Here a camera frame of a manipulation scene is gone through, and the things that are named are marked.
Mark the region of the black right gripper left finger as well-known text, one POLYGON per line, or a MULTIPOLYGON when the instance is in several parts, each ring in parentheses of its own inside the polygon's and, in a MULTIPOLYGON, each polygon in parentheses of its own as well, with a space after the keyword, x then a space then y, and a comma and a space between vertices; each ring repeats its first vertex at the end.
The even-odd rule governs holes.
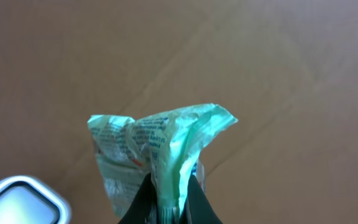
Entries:
POLYGON ((157 224, 157 195, 151 173, 143 179, 134 200, 119 224, 157 224))

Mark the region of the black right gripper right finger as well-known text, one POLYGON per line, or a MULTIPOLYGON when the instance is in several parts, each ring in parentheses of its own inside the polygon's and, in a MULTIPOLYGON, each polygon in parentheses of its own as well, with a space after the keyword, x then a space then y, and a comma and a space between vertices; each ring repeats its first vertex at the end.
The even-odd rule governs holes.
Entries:
POLYGON ((190 176, 188 182, 188 195, 180 224, 222 224, 194 175, 190 176))

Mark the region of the teal snack wrapper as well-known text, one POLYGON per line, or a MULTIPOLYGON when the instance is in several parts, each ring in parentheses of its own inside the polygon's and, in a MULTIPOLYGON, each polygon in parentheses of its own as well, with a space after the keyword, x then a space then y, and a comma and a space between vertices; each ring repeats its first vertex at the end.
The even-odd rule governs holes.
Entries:
POLYGON ((178 223, 185 209, 188 181, 200 167, 201 151, 237 122, 227 109, 209 103, 153 114, 96 114, 87 122, 96 162, 114 213, 129 210, 146 175, 157 196, 157 218, 178 223))

